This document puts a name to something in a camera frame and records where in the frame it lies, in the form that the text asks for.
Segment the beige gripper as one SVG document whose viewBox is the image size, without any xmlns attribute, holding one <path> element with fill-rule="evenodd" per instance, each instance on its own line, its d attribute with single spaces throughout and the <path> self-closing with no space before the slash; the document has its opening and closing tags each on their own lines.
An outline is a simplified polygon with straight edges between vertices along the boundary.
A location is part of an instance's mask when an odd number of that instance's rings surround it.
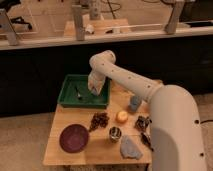
<svg viewBox="0 0 213 171">
<path fill-rule="evenodd" d="M 94 94 L 95 89 L 99 90 L 99 94 L 103 92 L 104 84 L 105 84 L 106 77 L 97 72 L 92 70 L 88 76 L 88 89 L 91 93 Z"/>
</svg>

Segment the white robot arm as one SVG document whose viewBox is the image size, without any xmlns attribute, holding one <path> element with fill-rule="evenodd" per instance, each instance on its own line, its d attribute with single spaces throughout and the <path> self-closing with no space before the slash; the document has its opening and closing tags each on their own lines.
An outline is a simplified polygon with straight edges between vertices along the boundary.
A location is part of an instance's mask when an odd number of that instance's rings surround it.
<svg viewBox="0 0 213 171">
<path fill-rule="evenodd" d="M 149 105 L 152 171 L 207 171 L 202 127 L 193 96 L 177 85 L 164 85 L 115 64 L 106 50 L 93 55 L 88 89 L 98 95 L 106 78 Z"/>
</svg>

